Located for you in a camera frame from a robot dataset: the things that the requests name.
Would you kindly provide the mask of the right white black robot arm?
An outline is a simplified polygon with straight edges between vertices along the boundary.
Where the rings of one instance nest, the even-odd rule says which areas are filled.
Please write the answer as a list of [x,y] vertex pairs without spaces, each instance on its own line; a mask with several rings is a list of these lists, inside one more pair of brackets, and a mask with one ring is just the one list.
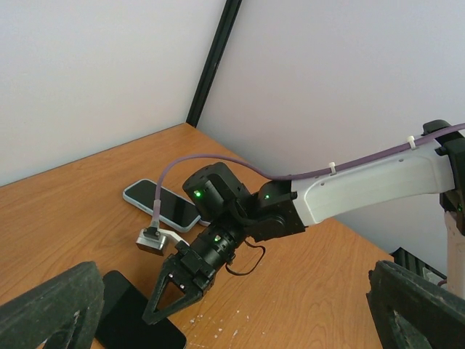
[[182,186],[207,229],[190,243],[161,229],[162,200],[156,196],[152,221],[139,233],[141,249],[162,254],[167,241],[176,248],[163,262],[143,320],[156,324],[200,301],[242,244],[294,235],[339,214],[424,194],[440,197],[448,230],[448,288],[463,296],[463,130],[463,124],[431,121],[418,137],[360,159],[313,172],[267,175],[256,193],[229,169],[229,157],[213,155],[212,164]]

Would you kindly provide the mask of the black smartphone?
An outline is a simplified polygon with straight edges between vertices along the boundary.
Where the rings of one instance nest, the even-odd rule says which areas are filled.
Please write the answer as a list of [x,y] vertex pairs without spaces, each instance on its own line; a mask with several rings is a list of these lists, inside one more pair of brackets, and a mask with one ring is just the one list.
[[103,278],[104,305],[95,338],[104,348],[183,349],[186,336],[168,319],[156,325],[142,320],[146,297],[119,271]]

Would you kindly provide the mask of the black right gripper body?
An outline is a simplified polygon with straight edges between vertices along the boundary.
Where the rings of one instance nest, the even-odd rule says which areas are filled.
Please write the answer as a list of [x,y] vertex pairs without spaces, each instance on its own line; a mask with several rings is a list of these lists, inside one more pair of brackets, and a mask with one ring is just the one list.
[[179,286],[183,286],[186,292],[199,292],[203,297],[214,285],[217,269],[185,242],[179,242],[175,248],[178,268],[175,274],[178,276]]

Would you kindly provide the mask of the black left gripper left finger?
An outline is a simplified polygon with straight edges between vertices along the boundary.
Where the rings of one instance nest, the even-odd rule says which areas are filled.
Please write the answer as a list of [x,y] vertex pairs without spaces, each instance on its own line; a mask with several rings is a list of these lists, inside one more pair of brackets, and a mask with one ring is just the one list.
[[95,262],[73,266],[1,306],[1,347],[90,348],[103,295]]

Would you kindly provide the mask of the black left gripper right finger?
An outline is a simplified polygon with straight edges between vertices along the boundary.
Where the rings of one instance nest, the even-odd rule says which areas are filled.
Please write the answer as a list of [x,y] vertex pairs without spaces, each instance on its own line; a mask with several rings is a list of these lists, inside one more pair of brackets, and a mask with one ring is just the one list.
[[368,279],[366,297],[383,348],[464,347],[464,299],[387,260]]

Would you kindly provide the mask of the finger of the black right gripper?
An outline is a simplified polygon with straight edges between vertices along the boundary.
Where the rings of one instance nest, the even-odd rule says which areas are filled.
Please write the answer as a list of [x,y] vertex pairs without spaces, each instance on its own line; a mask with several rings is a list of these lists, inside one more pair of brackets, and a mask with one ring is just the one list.
[[142,315],[146,324],[158,322],[193,305],[203,296],[193,275],[177,256],[169,256],[162,265],[155,287]]

